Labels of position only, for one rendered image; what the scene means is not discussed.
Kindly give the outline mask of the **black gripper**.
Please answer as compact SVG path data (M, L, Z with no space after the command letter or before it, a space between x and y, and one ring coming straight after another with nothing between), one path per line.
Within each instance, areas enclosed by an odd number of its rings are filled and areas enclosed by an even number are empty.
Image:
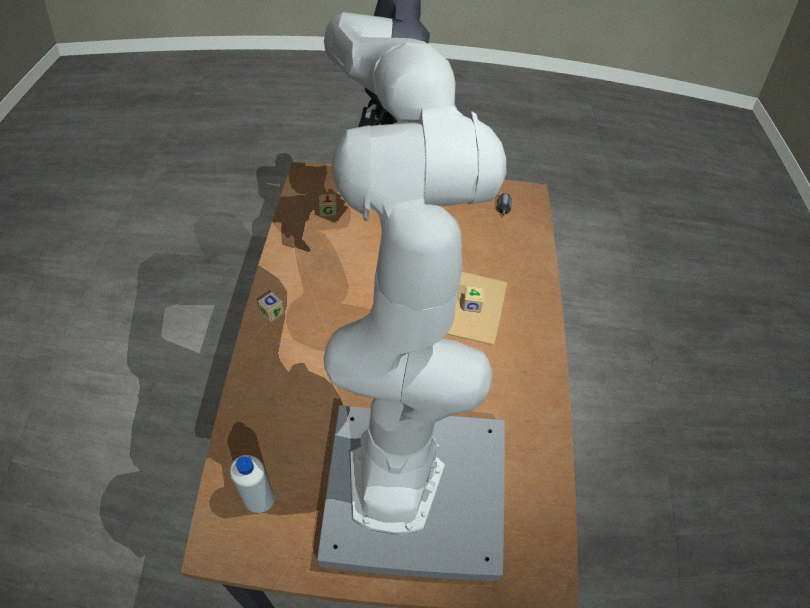
M394 122L397 123L397 120L382 107L377 95L369 91L367 88L365 88L365 91L372 100L369 101L368 108L363 108L362 117L358 127L379 125L380 123L381 125L394 124Z

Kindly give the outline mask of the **beige square mat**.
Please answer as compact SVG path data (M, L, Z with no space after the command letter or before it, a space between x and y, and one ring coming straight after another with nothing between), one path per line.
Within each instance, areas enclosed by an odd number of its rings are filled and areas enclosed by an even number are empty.
M466 286L484 288L481 312L463 310ZM495 344L507 282L462 272L454 322L448 335Z

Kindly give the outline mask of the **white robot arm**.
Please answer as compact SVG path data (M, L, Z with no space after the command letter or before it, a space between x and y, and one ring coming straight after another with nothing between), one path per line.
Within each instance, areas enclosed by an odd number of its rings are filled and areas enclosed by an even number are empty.
M340 195L365 221L375 210L382 235L370 313L337 329L323 358L333 385L373 398L350 452L352 519L394 534L424 528L445 468L435 422L473 411L492 384L483 351L442 339L462 247L458 221L440 206L492 201L506 176L493 130L457 111L453 71L420 15L421 0L378 0L374 16L335 16L324 37L330 60L404 123L347 130L335 147Z

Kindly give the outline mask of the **white bottle with blue cap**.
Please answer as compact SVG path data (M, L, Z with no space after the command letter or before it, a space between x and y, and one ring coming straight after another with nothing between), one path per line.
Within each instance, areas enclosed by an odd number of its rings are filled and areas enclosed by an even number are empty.
M246 508L255 513L265 512L274 503L274 494L265 468L255 456L240 457L235 459L230 467L231 478Z

